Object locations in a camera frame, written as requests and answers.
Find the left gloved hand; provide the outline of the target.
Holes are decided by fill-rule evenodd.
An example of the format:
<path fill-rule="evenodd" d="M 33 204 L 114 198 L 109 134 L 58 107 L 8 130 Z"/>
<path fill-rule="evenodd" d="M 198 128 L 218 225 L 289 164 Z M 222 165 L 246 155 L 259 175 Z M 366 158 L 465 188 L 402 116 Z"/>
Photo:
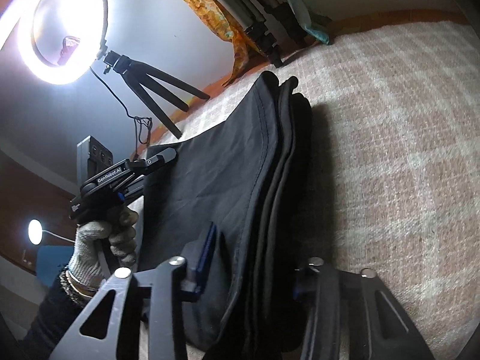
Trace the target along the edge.
<path fill-rule="evenodd" d="M 74 286 L 83 292 L 95 292 L 114 270 L 114 264 L 131 267 L 137 262 L 137 220 L 137 212 L 125 207 L 111 219 L 77 227 L 74 252 L 67 265 L 67 277 Z"/>

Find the left dark sleeve forearm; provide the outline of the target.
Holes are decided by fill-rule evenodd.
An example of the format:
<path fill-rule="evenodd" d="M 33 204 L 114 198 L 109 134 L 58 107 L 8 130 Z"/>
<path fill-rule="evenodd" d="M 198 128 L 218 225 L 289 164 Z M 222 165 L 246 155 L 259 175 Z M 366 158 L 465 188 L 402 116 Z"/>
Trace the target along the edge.
<path fill-rule="evenodd" d="M 41 302 L 37 316 L 19 347 L 27 359 L 48 359 L 65 332 L 96 294 L 76 287 L 68 269 L 63 269 Z"/>

